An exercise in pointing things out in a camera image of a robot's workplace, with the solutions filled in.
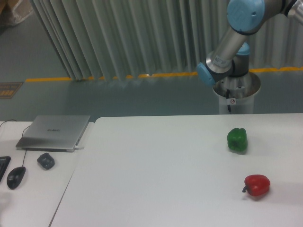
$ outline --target cardboard box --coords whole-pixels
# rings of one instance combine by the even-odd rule
[[[14,26],[33,14],[29,0],[0,0],[0,26]]]

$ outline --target green bell pepper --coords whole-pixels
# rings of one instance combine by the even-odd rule
[[[245,129],[235,128],[227,135],[227,145],[231,150],[243,152],[247,148],[247,135]]]

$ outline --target yellow floor line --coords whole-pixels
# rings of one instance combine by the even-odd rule
[[[276,68],[265,68],[265,69],[250,69],[250,72],[260,73],[260,72],[285,72],[285,71],[303,71],[303,67],[284,67],[280,69]],[[182,73],[159,73],[153,74],[152,76],[148,74],[141,74],[138,78],[159,78],[159,77],[191,77],[197,76],[197,72],[182,72]],[[133,79],[134,77],[131,75],[127,75],[126,79]],[[93,80],[93,77],[89,77],[84,80]],[[48,82],[48,81],[72,81],[72,79],[68,77],[54,77],[54,78],[35,78],[35,79],[26,79],[25,82]]]

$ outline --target mouse cable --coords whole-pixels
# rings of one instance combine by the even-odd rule
[[[24,133],[24,131],[26,130],[26,129],[28,129],[30,127],[30,125],[29,126],[27,126],[24,130],[23,130],[23,132],[22,132],[22,137],[23,137],[23,133]],[[25,155],[27,155],[27,149],[25,149],[25,153],[24,153],[24,157],[23,157],[23,162],[22,162],[22,166],[24,165],[24,160],[25,160]]]
[[[0,127],[1,127],[4,123],[6,123],[6,122],[17,122],[17,120],[15,120],[15,119],[10,119],[10,120],[4,121],[4,122],[2,122],[2,124],[0,124]]]
[[[24,166],[25,155],[27,155],[27,149],[25,149],[25,153],[24,153],[24,157],[23,157],[23,162],[22,162],[22,167]]]

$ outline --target white curtain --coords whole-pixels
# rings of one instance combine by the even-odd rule
[[[228,28],[228,0],[31,0],[72,79],[195,71]],[[303,66],[303,26],[248,38],[251,68]]]

